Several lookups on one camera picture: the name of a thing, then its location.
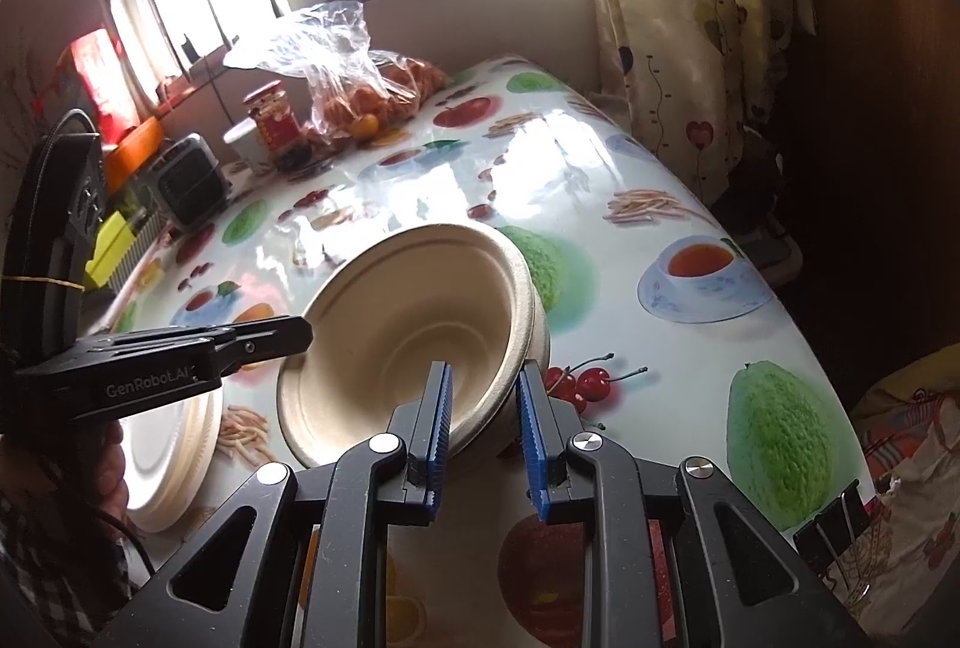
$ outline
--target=plastic wrap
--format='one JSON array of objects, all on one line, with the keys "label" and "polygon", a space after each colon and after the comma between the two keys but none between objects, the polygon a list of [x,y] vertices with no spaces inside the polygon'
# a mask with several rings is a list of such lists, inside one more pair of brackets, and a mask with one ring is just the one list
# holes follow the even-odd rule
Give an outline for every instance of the plastic wrap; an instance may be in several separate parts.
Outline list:
[{"label": "plastic wrap", "polygon": [[359,140],[413,117],[445,84],[428,63],[371,50],[363,5],[352,1],[301,9],[249,32],[224,65],[306,79],[313,127]]}]

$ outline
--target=stack of paper plates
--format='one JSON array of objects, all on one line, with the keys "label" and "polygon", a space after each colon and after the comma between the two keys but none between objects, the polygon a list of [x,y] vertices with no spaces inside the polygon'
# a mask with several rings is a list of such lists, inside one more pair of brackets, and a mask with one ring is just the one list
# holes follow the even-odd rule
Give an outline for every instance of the stack of paper plates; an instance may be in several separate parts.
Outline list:
[{"label": "stack of paper plates", "polygon": [[162,532],[186,512],[217,445],[222,389],[125,418],[128,515],[144,532]]}]

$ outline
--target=yellow object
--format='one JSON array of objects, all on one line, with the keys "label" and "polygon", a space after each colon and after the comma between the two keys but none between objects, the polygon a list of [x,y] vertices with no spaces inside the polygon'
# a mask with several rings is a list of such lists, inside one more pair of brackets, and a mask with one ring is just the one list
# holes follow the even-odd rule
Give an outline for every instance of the yellow object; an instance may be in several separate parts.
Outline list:
[{"label": "yellow object", "polygon": [[387,645],[404,648],[424,633],[426,611],[419,599],[409,596],[387,597]]},{"label": "yellow object", "polygon": [[379,129],[380,122],[376,119],[376,115],[360,115],[360,117],[354,119],[347,130],[350,132],[350,136],[357,141],[366,142],[376,136]]},{"label": "yellow object", "polygon": [[97,231],[97,247],[86,263],[83,283],[90,289],[103,288],[131,248],[134,238],[123,215],[119,212],[110,215]]},{"label": "yellow object", "polygon": [[850,420],[856,428],[858,421],[867,421],[909,403],[917,389],[946,393],[954,391],[956,386],[960,386],[960,343],[923,356],[875,383],[851,410]]}]

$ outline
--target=paper bowl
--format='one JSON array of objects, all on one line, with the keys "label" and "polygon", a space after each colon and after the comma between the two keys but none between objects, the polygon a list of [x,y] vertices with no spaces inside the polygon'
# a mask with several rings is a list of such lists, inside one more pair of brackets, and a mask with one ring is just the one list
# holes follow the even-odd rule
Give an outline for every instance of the paper bowl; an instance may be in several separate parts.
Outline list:
[{"label": "paper bowl", "polygon": [[527,358],[541,368],[549,361],[544,308],[523,256],[481,224],[387,237],[341,266],[304,317],[313,344],[286,359],[277,384],[280,428],[304,466],[336,461],[385,431],[397,405],[421,396],[435,360],[453,368],[450,455],[494,418],[503,439],[484,447],[502,449],[517,432],[508,401],[517,373]]}]

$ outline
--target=table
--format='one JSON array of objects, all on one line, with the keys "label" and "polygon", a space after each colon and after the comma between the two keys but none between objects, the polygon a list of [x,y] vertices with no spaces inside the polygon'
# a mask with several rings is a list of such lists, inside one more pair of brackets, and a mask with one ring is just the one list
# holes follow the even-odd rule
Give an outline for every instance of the table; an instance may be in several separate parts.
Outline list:
[{"label": "table", "polygon": [[[118,329],[302,314],[336,266],[392,231],[483,221],[527,257],[552,364],[613,352],[614,377],[649,368],[583,411],[632,454],[733,467],[786,536],[854,479],[874,496],[827,376],[733,241],[654,156],[528,61],[463,71],[409,124],[332,165],[290,179],[231,171],[229,208],[157,246]],[[264,442],[214,454],[193,507],[151,538],[158,555],[257,464],[299,469],[277,423],[279,369],[224,380],[224,412],[262,416]],[[763,469],[763,445],[785,446],[800,475]],[[505,454],[446,484],[434,526],[391,531],[393,645],[579,645],[580,529],[536,523],[525,490],[522,460]]]}]

